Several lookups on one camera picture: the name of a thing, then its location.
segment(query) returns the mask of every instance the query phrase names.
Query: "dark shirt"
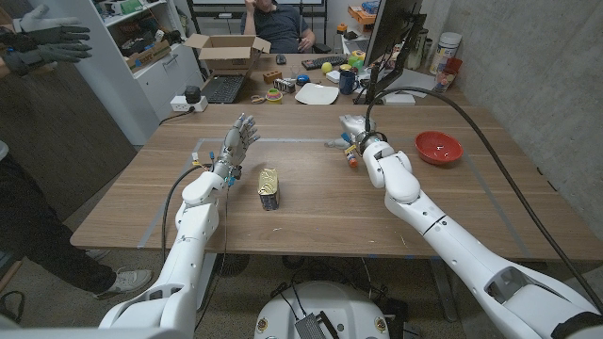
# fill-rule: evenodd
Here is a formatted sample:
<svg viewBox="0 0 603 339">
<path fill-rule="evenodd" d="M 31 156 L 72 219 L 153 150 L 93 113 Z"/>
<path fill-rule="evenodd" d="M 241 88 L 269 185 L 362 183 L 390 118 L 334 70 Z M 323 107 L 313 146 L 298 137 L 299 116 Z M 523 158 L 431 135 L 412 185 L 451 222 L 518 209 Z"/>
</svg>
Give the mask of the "dark shirt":
<svg viewBox="0 0 603 339">
<path fill-rule="evenodd" d="M 270 13 L 256 9 L 253 14 L 255 21 L 255 33 L 257 36 L 270 42 L 270 52 L 273 54 L 298 53 L 300 33 L 308 29 L 308 24 L 301 19 L 300 13 L 290 5 L 276 5 L 276 9 Z M 241 34 L 245 32 L 247 15 L 241 18 Z"/>
</svg>

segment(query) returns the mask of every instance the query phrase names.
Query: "whiteboard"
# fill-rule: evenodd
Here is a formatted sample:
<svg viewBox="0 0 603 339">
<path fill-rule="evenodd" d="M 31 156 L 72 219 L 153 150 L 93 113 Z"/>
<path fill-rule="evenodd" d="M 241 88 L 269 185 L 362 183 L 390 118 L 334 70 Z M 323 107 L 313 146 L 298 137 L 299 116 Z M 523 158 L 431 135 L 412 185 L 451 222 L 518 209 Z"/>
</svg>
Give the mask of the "whiteboard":
<svg viewBox="0 0 603 339">
<path fill-rule="evenodd" d="M 322 5 L 323 0 L 303 0 L 304 5 Z M 300 0 L 278 0 L 279 4 L 299 5 Z M 192 0 L 194 5 L 245 5 L 245 0 Z"/>
</svg>

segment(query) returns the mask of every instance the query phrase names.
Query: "gold can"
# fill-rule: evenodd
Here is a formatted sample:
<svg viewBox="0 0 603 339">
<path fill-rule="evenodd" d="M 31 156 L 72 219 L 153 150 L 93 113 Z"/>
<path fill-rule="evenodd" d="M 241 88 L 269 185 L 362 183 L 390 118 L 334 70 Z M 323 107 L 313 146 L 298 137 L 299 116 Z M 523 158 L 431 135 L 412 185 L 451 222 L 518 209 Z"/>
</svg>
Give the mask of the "gold can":
<svg viewBox="0 0 603 339">
<path fill-rule="evenodd" d="M 273 211 L 279 208 L 279 176 L 276 169 L 260 170 L 257 193 L 265 211 Z"/>
</svg>

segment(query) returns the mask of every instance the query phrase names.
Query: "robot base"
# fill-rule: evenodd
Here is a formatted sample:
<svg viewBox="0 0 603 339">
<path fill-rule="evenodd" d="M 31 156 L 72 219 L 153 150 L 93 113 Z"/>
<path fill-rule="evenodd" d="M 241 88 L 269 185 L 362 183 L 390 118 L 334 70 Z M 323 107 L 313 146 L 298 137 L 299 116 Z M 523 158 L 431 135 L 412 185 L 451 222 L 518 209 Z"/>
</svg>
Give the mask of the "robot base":
<svg viewBox="0 0 603 339">
<path fill-rule="evenodd" d="M 389 338 L 383 313 L 367 296 L 355 289 L 336 282 L 304 282 L 296 284 L 300 300 L 293 288 L 283 292 L 293 311 L 281 296 L 269 301 L 257 317 L 254 338 L 301 338 L 296 331 L 296 320 L 304 319 L 304 311 L 310 315 L 326 314 L 339 338 Z M 326 338 L 331 338 L 324 322 L 319 324 Z"/>
</svg>

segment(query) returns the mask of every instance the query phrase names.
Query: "laptop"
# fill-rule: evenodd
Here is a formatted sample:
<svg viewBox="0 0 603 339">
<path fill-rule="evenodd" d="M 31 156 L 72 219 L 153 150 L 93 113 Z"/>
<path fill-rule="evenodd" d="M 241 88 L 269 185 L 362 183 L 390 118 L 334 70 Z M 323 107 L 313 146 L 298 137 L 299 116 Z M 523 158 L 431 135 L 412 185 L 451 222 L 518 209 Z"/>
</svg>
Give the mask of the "laptop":
<svg viewBox="0 0 603 339">
<path fill-rule="evenodd" d="M 232 104 L 243 88 L 245 80 L 249 79 L 251 76 L 252 70 L 255 67 L 255 62 L 261 55 L 262 52 L 255 53 L 252 64 L 245 74 L 236 73 L 234 70 L 228 73 L 220 71 L 221 73 L 211 74 L 207 83 L 201 89 L 201 95 L 203 95 L 210 104 Z"/>
<path fill-rule="evenodd" d="M 353 52 L 353 51 L 363 51 L 363 52 L 367 52 L 368 51 L 368 39 L 360 39 L 360 40 L 346 40 L 344 43 L 346 44 L 346 47 L 348 47 L 348 51 Z"/>
</svg>

